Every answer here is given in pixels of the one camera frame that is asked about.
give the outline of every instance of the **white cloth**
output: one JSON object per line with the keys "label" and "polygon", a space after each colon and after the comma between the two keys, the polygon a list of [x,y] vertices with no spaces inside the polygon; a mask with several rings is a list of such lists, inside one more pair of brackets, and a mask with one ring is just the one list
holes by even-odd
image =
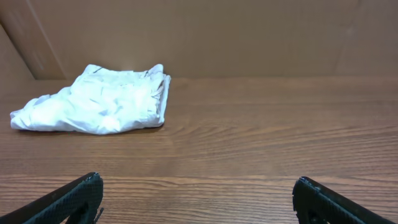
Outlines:
{"label": "white cloth", "polygon": [[14,111],[11,128],[112,134],[164,123],[170,76],[163,65],[144,72],[88,65],[70,87]]}

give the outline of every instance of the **crumpled white fabric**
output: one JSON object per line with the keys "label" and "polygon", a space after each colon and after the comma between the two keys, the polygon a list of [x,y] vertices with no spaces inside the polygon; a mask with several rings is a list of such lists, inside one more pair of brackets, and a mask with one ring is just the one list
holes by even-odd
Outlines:
{"label": "crumpled white fabric", "polygon": [[11,128],[112,134],[164,123],[170,76],[163,65],[144,72],[88,65],[70,87],[13,111]]}

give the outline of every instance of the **wooden tabletop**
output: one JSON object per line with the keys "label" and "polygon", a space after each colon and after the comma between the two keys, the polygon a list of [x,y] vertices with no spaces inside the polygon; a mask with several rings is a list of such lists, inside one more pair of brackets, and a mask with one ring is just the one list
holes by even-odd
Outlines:
{"label": "wooden tabletop", "polygon": [[161,128],[9,127],[11,111],[70,84],[0,98],[0,215],[97,171],[99,223],[298,223],[302,175],[398,222],[398,77],[174,78]]}

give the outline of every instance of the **cardboard panel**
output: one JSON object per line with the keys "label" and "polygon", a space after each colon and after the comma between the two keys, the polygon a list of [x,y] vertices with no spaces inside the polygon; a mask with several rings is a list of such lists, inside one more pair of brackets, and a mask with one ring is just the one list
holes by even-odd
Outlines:
{"label": "cardboard panel", "polygon": [[332,74],[357,0],[31,0],[67,78],[88,63],[174,77]]}
{"label": "cardboard panel", "polygon": [[398,73],[398,1],[363,0],[339,62],[339,74]]}
{"label": "cardboard panel", "polygon": [[0,25],[0,97],[28,80],[32,74]]}
{"label": "cardboard panel", "polygon": [[64,79],[29,1],[0,0],[0,21],[37,79]]}

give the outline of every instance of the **wood surface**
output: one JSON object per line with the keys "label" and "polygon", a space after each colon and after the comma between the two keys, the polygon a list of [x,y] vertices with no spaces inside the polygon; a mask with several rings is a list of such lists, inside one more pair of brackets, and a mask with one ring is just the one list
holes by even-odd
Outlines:
{"label": "wood surface", "polygon": [[97,171],[99,223],[298,223],[306,175],[398,222],[398,77],[174,78],[161,128],[9,127],[11,111],[70,84],[0,98],[0,214]]}

